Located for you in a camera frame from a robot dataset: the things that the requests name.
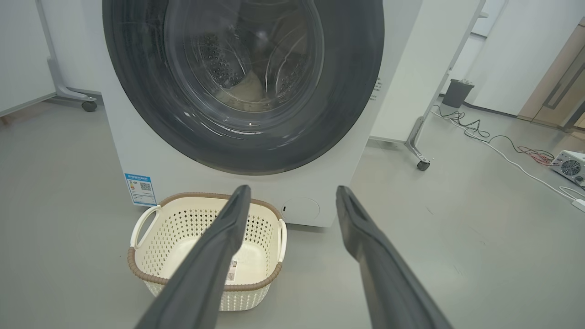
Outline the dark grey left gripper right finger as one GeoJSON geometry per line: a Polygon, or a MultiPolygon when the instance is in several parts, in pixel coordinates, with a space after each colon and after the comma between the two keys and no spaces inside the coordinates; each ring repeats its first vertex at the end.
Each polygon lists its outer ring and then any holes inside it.
{"type": "Polygon", "coordinates": [[[347,186],[336,190],[343,245],[359,264],[372,329],[453,329],[347,186]]]}

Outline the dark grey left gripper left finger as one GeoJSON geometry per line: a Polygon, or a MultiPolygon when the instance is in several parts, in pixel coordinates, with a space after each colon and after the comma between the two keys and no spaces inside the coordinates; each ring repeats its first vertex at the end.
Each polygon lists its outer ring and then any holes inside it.
{"type": "Polygon", "coordinates": [[[231,260],[242,246],[251,189],[239,186],[134,329],[215,329],[231,260]]]}

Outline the dark round washing machine door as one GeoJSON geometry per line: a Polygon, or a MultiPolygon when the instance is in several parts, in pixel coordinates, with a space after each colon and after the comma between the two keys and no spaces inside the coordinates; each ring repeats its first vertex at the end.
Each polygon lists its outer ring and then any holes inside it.
{"type": "Polygon", "coordinates": [[[104,32],[130,102],[171,147],[240,175],[294,170],[353,127],[384,46],[383,0],[104,0],[104,32]],[[268,102],[214,94],[249,71],[268,102]]]}

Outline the cream perforated laundry basket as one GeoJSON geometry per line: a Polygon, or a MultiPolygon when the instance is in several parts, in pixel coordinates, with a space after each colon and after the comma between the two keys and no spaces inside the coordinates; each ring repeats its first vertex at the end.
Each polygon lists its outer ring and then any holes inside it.
{"type": "MultiPolygon", "coordinates": [[[[228,199],[223,194],[182,192],[144,211],[134,226],[127,260],[153,295],[165,288],[228,199]]],[[[287,227],[280,213],[267,202],[251,200],[219,310],[242,312],[260,304],[281,271],[286,247],[287,227]]]]}

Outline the white washing machine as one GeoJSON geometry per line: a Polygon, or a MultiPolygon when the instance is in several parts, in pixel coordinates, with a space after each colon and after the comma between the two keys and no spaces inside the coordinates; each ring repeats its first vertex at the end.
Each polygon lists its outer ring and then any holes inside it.
{"type": "Polygon", "coordinates": [[[180,192],[231,194],[248,185],[251,196],[280,211],[287,223],[329,227],[336,218],[338,186],[348,186],[358,167],[385,87],[396,71],[422,0],[383,0],[384,46],[378,78],[368,102],[349,132],[328,152],[294,170],[271,175],[240,175],[207,167],[178,152],[140,116],[115,73],[101,20],[92,30],[102,37],[100,79],[105,110],[123,174],[152,179],[158,204],[180,192]]]}

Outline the brown wooden door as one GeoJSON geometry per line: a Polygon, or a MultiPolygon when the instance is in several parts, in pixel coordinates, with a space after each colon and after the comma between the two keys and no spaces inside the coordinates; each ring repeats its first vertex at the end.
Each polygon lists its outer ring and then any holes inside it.
{"type": "Polygon", "coordinates": [[[585,140],[585,16],[517,118],[585,140]]]}

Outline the blue energy label sticker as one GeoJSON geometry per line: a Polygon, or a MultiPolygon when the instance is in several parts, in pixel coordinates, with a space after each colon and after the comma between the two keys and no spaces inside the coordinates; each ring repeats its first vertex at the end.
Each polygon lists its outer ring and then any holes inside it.
{"type": "Polygon", "coordinates": [[[124,174],[132,203],[136,206],[153,207],[158,204],[155,199],[152,179],[148,176],[124,174]]]}

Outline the dark grey trash bin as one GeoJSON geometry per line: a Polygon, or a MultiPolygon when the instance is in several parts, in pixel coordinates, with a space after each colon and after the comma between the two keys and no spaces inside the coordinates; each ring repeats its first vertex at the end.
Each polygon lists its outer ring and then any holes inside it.
{"type": "Polygon", "coordinates": [[[451,79],[441,102],[446,106],[458,109],[465,102],[474,87],[475,85],[468,80],[451,79]]]}

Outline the white power supply box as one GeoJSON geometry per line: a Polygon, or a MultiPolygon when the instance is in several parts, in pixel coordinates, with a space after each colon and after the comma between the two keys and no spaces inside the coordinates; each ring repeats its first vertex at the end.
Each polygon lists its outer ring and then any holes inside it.
{"type": "Polygon", "coordinates": [[[585,190],[585,153],[562,150],[549,168],[585,190]]]}

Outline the white partition on casters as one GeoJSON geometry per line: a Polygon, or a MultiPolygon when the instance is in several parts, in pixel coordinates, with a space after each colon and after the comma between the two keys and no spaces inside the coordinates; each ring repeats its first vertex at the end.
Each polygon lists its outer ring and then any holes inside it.
{"type": "Polygon", "coordinates": [[[422,0],[396,71],[385,89],[370,139],[403,144],[430,166],[416,141],[454,67],[485,0],[422,0]]]}
{"type": "Polygon", "coordinates": [[[94,112],[97,99],[65,85],[41,0],[0,0],[0,123],[50,98],[94,112]]]}

